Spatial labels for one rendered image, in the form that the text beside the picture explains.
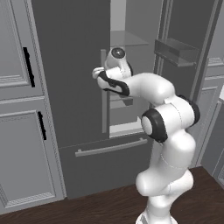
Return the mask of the grey cupboard run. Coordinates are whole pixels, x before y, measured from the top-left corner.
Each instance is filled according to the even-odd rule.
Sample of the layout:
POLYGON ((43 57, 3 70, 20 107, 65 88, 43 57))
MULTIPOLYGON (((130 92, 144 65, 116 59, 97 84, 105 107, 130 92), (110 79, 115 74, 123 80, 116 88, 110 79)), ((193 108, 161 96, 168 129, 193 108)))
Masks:
POLYGON ((208 52, 199 105, 202 108, 201 149, 196 166, 202 166, 224 189, 224 0, 208 52))

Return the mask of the grey fridge door bin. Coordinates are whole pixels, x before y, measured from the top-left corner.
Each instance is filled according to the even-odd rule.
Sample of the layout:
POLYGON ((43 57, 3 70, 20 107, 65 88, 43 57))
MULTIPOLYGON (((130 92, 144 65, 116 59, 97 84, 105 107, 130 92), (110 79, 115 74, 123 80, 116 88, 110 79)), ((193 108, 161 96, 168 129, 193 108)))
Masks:
POLYGON ((156 39, 154 53, 176 67, 196 65, 199 50, 173 38, 156 39))

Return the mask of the grey closed fridge door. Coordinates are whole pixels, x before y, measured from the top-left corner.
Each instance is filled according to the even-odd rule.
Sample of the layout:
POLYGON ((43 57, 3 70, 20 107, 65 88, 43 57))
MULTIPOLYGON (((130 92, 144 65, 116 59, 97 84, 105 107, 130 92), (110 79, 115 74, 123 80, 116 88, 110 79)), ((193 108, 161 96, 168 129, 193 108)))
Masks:
POLYGON ((92 77, 110 46, 110 0, 31 0, 60 148, 101 141, 102 90, 92 77))

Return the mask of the grey open fridge door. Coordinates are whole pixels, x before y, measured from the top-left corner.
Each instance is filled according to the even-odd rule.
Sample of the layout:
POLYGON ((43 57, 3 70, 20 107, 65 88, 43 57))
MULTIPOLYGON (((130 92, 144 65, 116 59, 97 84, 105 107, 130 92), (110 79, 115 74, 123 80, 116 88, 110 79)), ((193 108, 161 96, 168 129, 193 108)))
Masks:
POLYGON ((156 56, 154 73, 173 83, 178 95, 197 102, 207 56, 223 0, 163 0, 157 39, 175 39, 198 50, 193 66, 177 66, 156 56))

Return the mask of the small grey cupboard door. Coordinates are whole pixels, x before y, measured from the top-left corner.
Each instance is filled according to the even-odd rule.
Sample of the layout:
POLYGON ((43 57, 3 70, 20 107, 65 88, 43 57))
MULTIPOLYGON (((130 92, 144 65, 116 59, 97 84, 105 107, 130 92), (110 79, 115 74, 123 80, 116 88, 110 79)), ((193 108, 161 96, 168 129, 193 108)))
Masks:
POLYGON ((0 100, 43 94, 31 3, 0 0, 0 100), (30 83, 23 47, 30 54, 35 87, 30 83))

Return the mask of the grey freezer drawer front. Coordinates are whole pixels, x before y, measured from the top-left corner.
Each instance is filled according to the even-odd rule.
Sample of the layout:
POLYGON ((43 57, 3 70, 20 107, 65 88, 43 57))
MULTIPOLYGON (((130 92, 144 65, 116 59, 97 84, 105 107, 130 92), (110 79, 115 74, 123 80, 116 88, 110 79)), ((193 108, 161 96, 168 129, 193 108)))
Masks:
POLYGON ((153 140, 144 133, 61 148, 60 162, 71 199, 134 185, 151 161, 153 140))

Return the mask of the glass fridge shelf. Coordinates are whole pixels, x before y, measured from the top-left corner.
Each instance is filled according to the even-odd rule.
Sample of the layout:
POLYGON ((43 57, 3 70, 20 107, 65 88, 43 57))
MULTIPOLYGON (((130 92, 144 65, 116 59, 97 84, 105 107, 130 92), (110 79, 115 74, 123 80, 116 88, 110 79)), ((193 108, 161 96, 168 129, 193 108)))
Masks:
POLYGON ((109 103, 109 137, 119 137, 137 133, 141 130, 139 98, 110 95, 109 103))

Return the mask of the large grey cupboard door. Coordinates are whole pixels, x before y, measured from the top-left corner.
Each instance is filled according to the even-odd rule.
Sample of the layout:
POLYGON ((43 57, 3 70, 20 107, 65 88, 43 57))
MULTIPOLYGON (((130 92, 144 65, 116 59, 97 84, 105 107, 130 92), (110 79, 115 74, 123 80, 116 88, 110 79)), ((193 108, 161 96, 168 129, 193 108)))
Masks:
POLYGON ((66 197, 46 99, 0 102, 0 214, 44 205, 66 197), (43 115, 42 137, 38 111, 43 115))

